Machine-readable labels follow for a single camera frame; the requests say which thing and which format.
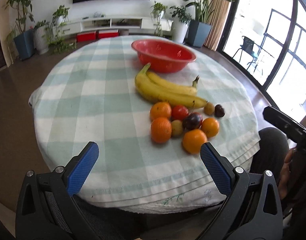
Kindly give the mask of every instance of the banana stem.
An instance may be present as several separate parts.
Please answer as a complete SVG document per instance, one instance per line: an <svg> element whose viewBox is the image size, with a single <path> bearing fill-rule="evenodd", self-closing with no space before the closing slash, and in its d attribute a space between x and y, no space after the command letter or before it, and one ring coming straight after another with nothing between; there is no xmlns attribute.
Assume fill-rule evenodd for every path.
<svg viewBox="0 0 306 240"><path fill-rule="evenodd" d="M151 63L147 63L140 71L140 73L146 73L146 71L148 71L148 69L150 68Z"/></svg>
<svg viewBox="0 0 306 240"><path fill-rule="evenodd" d="M192 84L192 87L196 88L197 87L197 82L198 80L200 79L200 76L197 76L194 81L193 81L193 84Z"/></svg>

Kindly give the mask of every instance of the white tv cabinet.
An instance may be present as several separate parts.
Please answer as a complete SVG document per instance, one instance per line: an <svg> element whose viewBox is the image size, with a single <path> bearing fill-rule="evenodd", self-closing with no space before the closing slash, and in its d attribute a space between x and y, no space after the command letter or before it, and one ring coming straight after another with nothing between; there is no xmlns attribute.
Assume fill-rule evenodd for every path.
<svg viewBox="0 0 306 240"><path fill-rule="evenodd" d="M172 20L161 19L162 30L169 32L171 30ZM62 27L63 35L72 35L88 31L96 30L135 30L142 29L152 32L156 29L156 20L150 17L139 16L105 16L98 18L75 19L65 22L66 25Z"/></svg>

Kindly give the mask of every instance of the tablecloth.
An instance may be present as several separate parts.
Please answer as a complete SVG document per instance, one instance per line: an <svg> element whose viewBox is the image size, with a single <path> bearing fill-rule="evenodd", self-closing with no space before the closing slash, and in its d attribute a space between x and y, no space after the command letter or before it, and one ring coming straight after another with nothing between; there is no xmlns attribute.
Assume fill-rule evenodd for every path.
<svg viewBox="0 0 306 240"><path fill-rule="evenodd" d="M51 70L30 103L37 143L51 170L66 165L89 141L98 144L99 158L80 197L93 205L135 212L140 207L150 212L152 203L152 209L163 213L173 199L178 210L176 206L185 209L185 203L204 198L214 183L199 155L182 149L180 138L162 145L150 139L152 104L136 93L134 78L143 66L131 49L133 41L143 38L156 39L120 36L73 52ZM200 75L198 96L226 110L219 134L209 141L234 166L250 165L260 138L246 91L220 64L193 51L195 62L178 73L159 75L186 85Z"/></svg>

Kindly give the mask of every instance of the sliding glass door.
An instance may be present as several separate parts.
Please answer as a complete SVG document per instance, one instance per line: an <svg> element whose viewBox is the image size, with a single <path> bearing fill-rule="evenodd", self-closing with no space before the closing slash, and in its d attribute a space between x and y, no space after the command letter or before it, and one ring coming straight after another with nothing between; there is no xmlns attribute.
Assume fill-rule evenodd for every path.
<svg viewBox="0 0 306 240"><path fill-rule="evenodd" d="M306 12L297 0L232 3L218 51L271 104L300 121L306 114Z"/></svg>

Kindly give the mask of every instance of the beige curtain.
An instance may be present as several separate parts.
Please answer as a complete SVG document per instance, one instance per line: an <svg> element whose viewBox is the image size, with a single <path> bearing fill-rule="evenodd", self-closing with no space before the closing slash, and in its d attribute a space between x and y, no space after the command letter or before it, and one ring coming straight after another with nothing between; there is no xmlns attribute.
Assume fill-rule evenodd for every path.
<svg viewBox="0 0 306 240"><path fill-rule="evenodd" d="M211 50L216 50L229 14L230 2L226 0L214 0L213 3L215 11L208 21L208 24L212 25L212 29L204 46Z"/></svg>

